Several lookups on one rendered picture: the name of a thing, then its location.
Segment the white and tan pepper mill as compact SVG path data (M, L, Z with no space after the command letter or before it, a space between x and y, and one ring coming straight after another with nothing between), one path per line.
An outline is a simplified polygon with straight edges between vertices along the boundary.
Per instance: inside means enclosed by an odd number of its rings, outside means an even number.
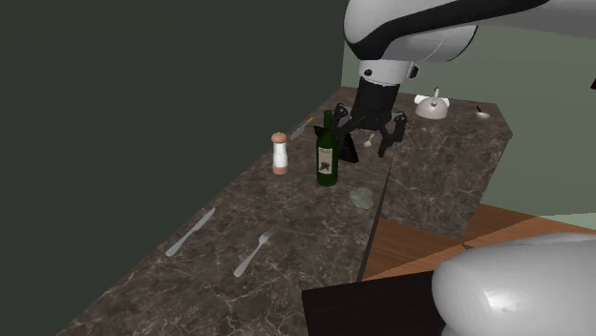
M284 175L288 172L287 161L287 135L277 132L271 136L273 143L272 171L276 175Z

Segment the black wedge-shaped holder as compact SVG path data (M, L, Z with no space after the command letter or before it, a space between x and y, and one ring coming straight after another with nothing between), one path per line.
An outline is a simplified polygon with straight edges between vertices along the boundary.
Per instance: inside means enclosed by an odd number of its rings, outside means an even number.
M323 127L314 126L316 136L318 136L321 128ZM344 160L350 163L357 163L359 161L358 154L355 150L354 142L351 138L351 133L345 134L345 136L342 139L338 140L337 150L338 160Z

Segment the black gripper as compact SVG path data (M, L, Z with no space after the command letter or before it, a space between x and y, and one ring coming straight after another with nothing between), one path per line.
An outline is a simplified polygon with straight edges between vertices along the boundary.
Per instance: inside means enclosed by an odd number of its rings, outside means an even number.
M338 140L356 129L379 131L382 136L378 156L383 158L386 150L395 142L401 142L407 116L403 111L392 112L400 85L383 86L361 77L352 107L337 103L333 110L332 130ZM393 118L394 130L389 133L387 123Z

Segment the dark robot stand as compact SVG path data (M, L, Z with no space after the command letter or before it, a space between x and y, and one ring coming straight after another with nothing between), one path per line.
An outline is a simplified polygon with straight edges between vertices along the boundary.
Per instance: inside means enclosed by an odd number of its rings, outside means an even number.
M309 336L440 336L431 271L304 290Z

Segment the white kettle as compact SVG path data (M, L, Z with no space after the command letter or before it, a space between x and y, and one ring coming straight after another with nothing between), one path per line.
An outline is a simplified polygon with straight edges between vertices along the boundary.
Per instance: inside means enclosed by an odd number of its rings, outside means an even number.
M439 95L440 88L435 87L433 95L417 94L414 99L415 113L428 119L443 119L448 114L450 100Z

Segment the silver table knife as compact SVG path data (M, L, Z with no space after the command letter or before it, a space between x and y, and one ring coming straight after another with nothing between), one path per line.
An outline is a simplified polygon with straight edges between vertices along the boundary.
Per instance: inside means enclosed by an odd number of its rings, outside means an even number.
M183 246L185 241L194 232L199 231L210 220L210 218L213 216L215 211L216 211L215 207L213 207L211 210L209 210L197 223L194 224L194 226L186 234L184 234L176 243L174 243L170 248L168 248L166 250L165 256L166 257L174 256L179 251L179 249Z

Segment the green wine bottle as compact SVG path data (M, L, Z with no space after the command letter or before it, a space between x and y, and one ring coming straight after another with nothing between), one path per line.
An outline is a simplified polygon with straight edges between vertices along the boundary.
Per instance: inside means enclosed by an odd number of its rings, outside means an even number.
M316 141L317 182L322 186L332 186L338 180L338 140L333 126L333 112L326 110Z

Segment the silver fork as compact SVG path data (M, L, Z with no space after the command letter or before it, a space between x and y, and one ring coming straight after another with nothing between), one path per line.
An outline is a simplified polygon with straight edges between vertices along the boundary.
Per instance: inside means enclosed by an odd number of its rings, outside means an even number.
M244 273L245 270L247 269L247 267L250 265L251 261L253 260L253 258L255 257L255 255L258 253L258 251L261 249L261 247L275 234L274 230L269 230L265 233L263 233L260 238L259 238L259 242L257 247L250 253L250 255L248 257L246 257L238 266L237 268L234 270L233 275L235 277L241 277Z

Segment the yellow-handled knife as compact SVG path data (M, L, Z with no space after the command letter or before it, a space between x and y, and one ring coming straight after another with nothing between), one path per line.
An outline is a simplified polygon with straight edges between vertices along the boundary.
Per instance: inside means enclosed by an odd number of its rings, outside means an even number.
M304 122L299 128L297 128L291 135L290 135L290 139L289 141L293 141L295 138L297 138L299 135L301 135L306 126L309 125L311 122L313 121L313 117L310 117L306 122Z

